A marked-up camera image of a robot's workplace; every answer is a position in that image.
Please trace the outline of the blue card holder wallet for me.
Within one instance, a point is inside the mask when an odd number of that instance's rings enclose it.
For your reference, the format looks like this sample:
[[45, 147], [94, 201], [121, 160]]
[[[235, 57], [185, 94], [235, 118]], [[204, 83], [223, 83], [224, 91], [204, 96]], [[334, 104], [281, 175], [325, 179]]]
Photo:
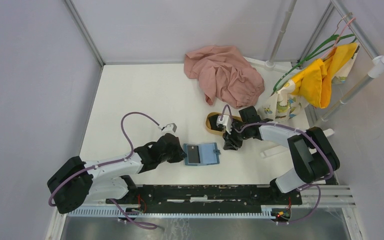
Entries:
[[[199, 147], [199, 156], [200, 163], [199, 164], [188, 164], [188, 145], [197, 145]], [[201, 144], [183, 144], [183, 150], [187, 154], [187, 157], [184, 159], [184, 164], [186, 166], [210, 166], [210, 165], [218, 165], [220, 163], [220, 150], [218, 149], [216, 142], [211, 143], [201, 143]]]

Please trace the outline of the dark grey credit card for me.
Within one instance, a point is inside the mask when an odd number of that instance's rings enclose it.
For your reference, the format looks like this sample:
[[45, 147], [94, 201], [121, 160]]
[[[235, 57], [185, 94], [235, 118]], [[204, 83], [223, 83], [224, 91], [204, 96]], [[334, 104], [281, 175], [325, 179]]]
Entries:
[[200, 160], [200, 151], [198, 145], [188, 145], [187, 146], [187, 157], [189, 165], [197, 165], [201, 163]]

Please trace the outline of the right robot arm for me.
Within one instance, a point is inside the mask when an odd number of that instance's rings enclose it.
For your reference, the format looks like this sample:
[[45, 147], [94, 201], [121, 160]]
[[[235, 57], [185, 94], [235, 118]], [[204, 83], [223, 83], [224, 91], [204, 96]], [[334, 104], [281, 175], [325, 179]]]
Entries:
[[240, 120], [221, 113], [216, 125], [223, 129], [224, 150], [239, 150], [248, 139], [272, 142], [287, 148], [292, 168], [270, 182], [269, 199], [282, 204], [293, 190], [310, 188], [312, 183], [328, 180], [339, 169], [340, 161], [324, 131], [319, 127], [300, 130], [270, 118], [262, 119], [255, 107], [239, 111]]

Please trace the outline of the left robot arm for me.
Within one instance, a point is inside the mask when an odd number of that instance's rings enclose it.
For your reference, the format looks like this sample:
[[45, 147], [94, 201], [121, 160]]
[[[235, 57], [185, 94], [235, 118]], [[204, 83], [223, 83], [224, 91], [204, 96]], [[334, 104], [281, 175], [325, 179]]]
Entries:
[[67, 214], [84, 203], [106, 199], [131, 204], [137, 198], [132, 175], [154, 170], [165, 162], [179, 163], [186, 156], [179, 138], [166, 133], [157, 141], [134, 148], [132, 153], [107, 161], [71, 157], [47, 181], [49, 205]]

